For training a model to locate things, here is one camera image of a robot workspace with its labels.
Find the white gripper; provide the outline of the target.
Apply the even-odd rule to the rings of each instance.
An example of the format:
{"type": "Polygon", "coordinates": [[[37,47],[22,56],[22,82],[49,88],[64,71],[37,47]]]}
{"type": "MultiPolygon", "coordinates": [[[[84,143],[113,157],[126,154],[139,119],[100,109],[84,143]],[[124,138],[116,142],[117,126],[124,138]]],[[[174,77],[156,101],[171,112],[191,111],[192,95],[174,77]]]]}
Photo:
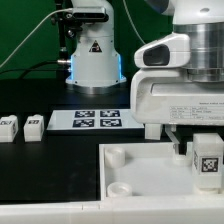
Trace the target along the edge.
{"type": "Polygon", "coordinates": [[[130,107],[145,125],[145,137],[158,139],[161,128],[180,153],[177,125],[224,126],[224,72],[188,69],[190,37],[172,33],[138,49],[130,107]]]}

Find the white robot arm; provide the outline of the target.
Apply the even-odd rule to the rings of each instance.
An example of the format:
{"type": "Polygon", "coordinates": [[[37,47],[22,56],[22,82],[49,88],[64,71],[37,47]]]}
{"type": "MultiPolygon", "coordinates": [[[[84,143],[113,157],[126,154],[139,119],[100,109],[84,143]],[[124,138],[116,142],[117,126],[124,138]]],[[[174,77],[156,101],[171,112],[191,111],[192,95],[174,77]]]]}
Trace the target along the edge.
{"type": "MultiPolygon", "coordinates": [[[[130,107],[145,125],[145,137],[159,139],[165,127],[224,126],[224,0],[145,0],[173,17],[173,31],[134,54],[130,107]]],[[[113,10],[106,0],[71,0],[73,18],[83,24],[66,80],[89,94],[123,80],[113,46],[113,10]]]]}

